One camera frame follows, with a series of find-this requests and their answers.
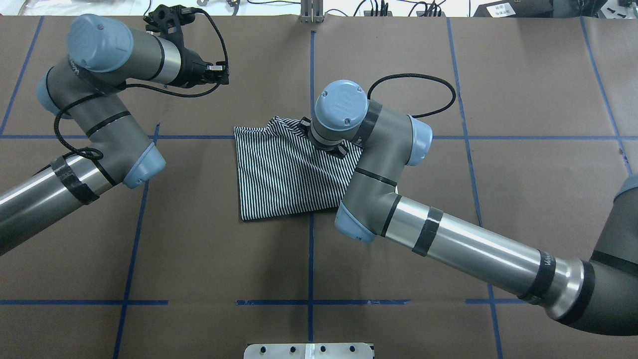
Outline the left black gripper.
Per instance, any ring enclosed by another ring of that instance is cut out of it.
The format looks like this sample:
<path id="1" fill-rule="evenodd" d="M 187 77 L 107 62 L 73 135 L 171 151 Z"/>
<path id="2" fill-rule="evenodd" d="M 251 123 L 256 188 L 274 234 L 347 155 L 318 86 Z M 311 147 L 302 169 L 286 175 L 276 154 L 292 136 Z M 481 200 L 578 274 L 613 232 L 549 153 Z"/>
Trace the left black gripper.
<path id="1" fill-rule="evenodd" d="M 225 59 L 210 63 L 201 59 L 200 55 L 185 48 L 181 53 L 180 86 L 182 88 L 193 88 L 197 85 L 229 84 L 229 58 L 224 52 Z"/>

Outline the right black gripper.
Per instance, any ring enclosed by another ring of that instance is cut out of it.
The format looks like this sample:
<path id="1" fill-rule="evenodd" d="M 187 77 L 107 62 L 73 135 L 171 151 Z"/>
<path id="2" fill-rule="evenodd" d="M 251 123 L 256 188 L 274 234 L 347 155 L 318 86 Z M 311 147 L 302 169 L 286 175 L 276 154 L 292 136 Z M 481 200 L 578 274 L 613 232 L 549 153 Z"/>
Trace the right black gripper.
<path id="1" fill-rule="evenodd" d="M 303 132 L 305 138 L 310 141 L 314 149 L 327 153 L 328 155 L 338 159 L 344 159 L 346 155 L 348 155 L 349 149 L 346 147 L 343 140 L 333 144 L 326 144 L 319 141 L 319 139 L 312 133 L 313 126 L 310 118 L 302 117 L 299 122 L 299 129 Z"/>

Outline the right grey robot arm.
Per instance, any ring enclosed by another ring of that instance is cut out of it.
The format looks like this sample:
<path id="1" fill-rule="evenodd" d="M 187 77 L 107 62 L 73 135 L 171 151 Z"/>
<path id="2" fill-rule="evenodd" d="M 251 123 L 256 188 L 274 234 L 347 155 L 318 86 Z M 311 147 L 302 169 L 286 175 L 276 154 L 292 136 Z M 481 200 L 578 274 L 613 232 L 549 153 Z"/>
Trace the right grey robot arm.
<path id="1" fill-rule="evenodd" d="M 419 165 L 433 140 L 429 125 L 372 100 L 352 80 L 318 96 L 306 134 L 336 157 L 362 149 L 339 203 L 335 227 L 364 242 L 381 236 L 541 306 L 563 325 L 604 336 L 635 336 L 637 175 L 613 201 L 589 260 L 561 259 L 397 193 L 406 166 Z"/>

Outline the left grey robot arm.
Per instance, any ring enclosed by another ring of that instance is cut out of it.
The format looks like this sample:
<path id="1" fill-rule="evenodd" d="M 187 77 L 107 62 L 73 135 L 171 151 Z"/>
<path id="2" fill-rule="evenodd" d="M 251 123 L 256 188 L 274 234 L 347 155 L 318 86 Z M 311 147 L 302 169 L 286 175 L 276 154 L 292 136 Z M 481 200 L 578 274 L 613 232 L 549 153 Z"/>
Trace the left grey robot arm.
<path id="1" fill-rule="evenodd" d="M 150 82 L 175 88 L 229 82 L 229 59 L 210 63 L 186 48 L 182 27 L 200 7 L 159 5 L 144 16 L 145 30 L 118 19 L 82 14 L 67 34 L 68 55 L 36 87 L 52 114 L 54 133 L 67 153 L 1 196 L 1 252 L 6 254 L 68 214 L 125 184 L 135 188 L 166 162 L 118 93 Z"/>

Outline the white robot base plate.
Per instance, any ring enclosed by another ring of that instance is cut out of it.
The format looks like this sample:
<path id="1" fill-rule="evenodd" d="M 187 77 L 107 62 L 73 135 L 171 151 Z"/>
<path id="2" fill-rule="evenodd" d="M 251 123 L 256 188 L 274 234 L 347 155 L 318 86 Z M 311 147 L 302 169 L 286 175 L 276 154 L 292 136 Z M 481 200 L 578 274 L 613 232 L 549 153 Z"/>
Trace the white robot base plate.
<path id="1" fill-rule="evenodd" d="M 375 359 L 374 345 L 362 342 L 253 344 L 244 359 Z"/>

